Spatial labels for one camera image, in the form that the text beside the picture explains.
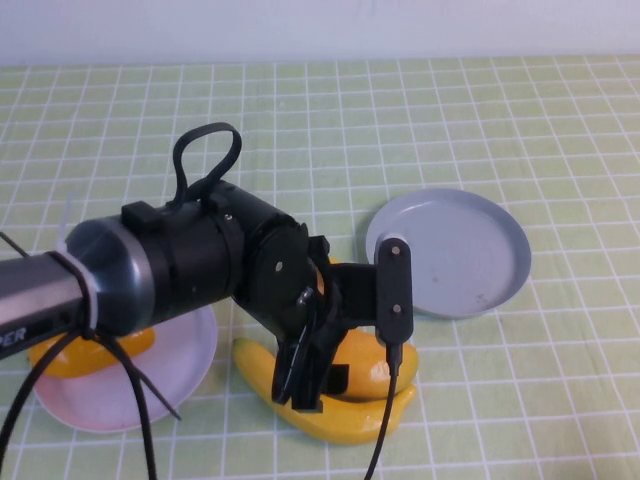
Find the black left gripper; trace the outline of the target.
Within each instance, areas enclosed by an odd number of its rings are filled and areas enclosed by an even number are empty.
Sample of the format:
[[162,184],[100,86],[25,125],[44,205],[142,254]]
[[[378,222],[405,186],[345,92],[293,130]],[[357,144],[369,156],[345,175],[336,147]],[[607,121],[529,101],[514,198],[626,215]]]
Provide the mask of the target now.
[[347,332],[377,324],[375,267],[332,263],[329,253],[324,236],[309,238],[315,290],[306,288],[296,302],[303,327],[298,336],[278,343],[271,386],[274,403],[291,402],[294,410],[306,413],[322,410],[323,394],[346,392],[349,366],[335,357]]

